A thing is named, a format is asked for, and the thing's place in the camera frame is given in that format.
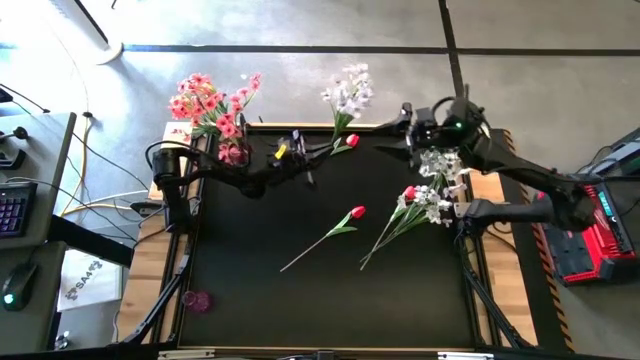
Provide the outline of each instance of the gray floor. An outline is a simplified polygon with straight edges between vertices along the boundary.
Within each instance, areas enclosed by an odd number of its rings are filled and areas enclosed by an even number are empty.
[[[247,115],[250,120],[261,115],[269,122],[329,121],[319,93],[329,85],[331,74],[352,62],[369,64],[377,90],[363,123],[394,117],[403,101],[429,105],[453,93],[446,55],[125,52],[107,66],[79,62],[78,71],[50,28],[38,17],[25,16],[17,3],[0,5],[10,8],[0,12],[0,42],[21,45],[20,50],[0,50],[2,83],[52,110],[81,113],[88,106],[95,114],[90,146],[146,182],[150,171],[141,144],[161,138],[165,122],[171,120],[168,98],[176,82],[192,72],[210,73],[227,89],[243,84],[240,74],[262,72],[264,86]],[[85,3],[107,33],[126,44],[446,43],[437,0],[119,0],[113,11],[111,1]],[[448,4],[459,47],[640,49],[640,4],[634,0]],[[510,129],[520,155],[542,165],[575,170],[600,146],[640,125],[640,57],[461,56],[460,63],[472,99],[487,108],[491,124]],[[2,115],[19,111],[0,107]],[[71,159],[79,164],[80,146],[74,143]],[[71,169],[65,172],[67,188],[76,179]],[[127,175],[91,155],[87,183],[93,198],[140,189]],[[91,214],[84,224],[105,225]],[[640,358],[639,296],[638,284],[563,290],[577,349]],[[76,346],[106,344],[116,308],[111,303],[65,314],[62,330],[78,334]]]

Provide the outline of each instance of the black mouse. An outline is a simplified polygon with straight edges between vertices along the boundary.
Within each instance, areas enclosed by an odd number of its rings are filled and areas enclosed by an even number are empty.
[[[38,265],[30,262],[11,270],[2,286],[2,305],[7,311],[20,311],[27,306],[37,272]]]

